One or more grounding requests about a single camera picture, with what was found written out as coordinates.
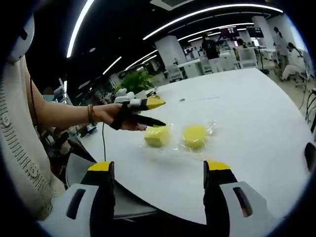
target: black ceiling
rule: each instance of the black ceiling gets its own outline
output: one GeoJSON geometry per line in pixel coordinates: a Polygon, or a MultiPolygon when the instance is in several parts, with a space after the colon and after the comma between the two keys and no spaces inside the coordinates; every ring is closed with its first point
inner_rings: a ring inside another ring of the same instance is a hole
{"type": "MultiPolygon", "coordinates": [[[[152,52],[155,41],[173,29],[178,28],[170,34],[180,38],[212,27],[251,22],[251,17],[258,13],[208,18],[210,16],[232,12],[266,13],[266,17],[267,14],[278,14],[272,10],[253,7],[219,9],[187,18],[147,40],[142,40],[153,30],[188,13],[215,5],[244,2],[195,0],[173,11],[167,11],[150,4],[150,0],[95,0],[81,25],[72,56],[67,59],[69,40],[86,1],[50,0],[35,13],[35,37],[27,53],[27,63],[40,90],[48,85],[56,88],[59,85],[58,78],[67,75],[68,91],[75,95],[79,85],[102,75],[119,56],[122,56],[122,59],[99,80],[107,80],[112,73],[125,69],[152,52]]],[[[267,5],[264,0],[252,0],[251,3],[267,5]]]]}

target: hand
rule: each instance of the hand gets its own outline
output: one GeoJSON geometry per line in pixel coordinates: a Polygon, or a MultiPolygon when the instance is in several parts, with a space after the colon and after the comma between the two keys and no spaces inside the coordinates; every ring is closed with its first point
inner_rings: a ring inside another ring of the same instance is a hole
{"type": "MultiPolygon", "coordinates": [[[[108,104],[93,106],[94,116],[98,122],[104,122],[107,125],[111,125],[114,117],[121,111],[122,104],[108,104]]],[[[133,123],[132,121],[125,120],[121,127],[122,130],[130,131],[145,131],[146,128],[133,123]]]]}

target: beige knit sweater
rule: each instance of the beige knit sweater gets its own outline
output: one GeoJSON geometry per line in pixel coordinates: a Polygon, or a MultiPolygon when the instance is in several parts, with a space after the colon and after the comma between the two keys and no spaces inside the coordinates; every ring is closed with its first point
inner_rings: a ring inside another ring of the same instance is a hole
{"type": "Polygon", "coordinates": [[[51,212],[64,186],[50,164],[32,124],[28,107],[25,57],[7,64],[0,82],[0,143],[7,171],[30,213],[38,220],[51,212]]]}

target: yellow sponge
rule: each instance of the yellow sponge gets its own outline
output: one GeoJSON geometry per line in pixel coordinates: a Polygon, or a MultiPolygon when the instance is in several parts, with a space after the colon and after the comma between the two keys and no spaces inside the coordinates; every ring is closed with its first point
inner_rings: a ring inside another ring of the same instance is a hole
{"type": "Polygon", "coordinates": [[[161,147],[169,141],[169,138],[170,133],[167,126],[149,127],[146,130],[145,141],[149,146],[161,147]]]}
{"type": "Polygon", "coordinates": [[[207,132],[203,125],[188,126],[183,132],[184,144],[191,149],[203,147],[206,138],[207,132]]]}

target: round table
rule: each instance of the round table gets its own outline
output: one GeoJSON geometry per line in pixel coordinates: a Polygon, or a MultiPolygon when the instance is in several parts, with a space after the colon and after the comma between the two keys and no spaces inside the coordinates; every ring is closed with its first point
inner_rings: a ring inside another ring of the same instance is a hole
{"type": "MultiPolygon", "coordinates": [[[[150,148],[144,132],[105,126],[106,157],[121,185],[158,209],[206,224],[202,160],[209,158],[229,165],[276,217],[287,214],[309,177],[304,148],[313,138],[281,88],[259,70],[243,69],[167,84],[157,94],[166,104],[142,115],[172,124],[168,146],[150,148]],[[200,153],[181,147],[185,126],[211,121],[215,130],[200,153]]],[[[81,142],[97,161],[104,159],[101,123],[81,142]]]]}

